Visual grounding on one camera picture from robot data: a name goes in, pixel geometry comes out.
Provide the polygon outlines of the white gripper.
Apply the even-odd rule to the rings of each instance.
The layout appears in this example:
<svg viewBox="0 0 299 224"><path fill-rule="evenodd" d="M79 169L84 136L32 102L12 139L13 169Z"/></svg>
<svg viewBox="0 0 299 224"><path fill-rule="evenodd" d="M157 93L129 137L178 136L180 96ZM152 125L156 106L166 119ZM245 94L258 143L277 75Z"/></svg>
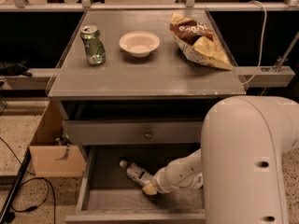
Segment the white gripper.
<svg viewBox="0 0 299 224"><path fill-rule="evenodd" d="M152 183L148 183L148 185L142 188L147 195L156 195L157 191L159 193L170 193L173 191L171 184L166 179L164 168L160 169L153 176Z"/></svg>

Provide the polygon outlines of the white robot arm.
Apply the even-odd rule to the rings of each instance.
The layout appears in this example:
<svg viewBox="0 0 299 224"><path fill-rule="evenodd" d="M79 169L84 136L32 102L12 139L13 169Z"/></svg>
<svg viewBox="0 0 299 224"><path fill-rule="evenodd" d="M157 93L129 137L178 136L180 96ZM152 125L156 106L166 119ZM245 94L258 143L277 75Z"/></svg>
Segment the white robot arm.
<svg viewBox="0 0 299 224"><path fill-rule="evenodd" d="M203 178L206 224L289 224L282 154L298 147L299 104L235 96L206 114L201 148L153 177L160 193L194 189Z"/></svg>

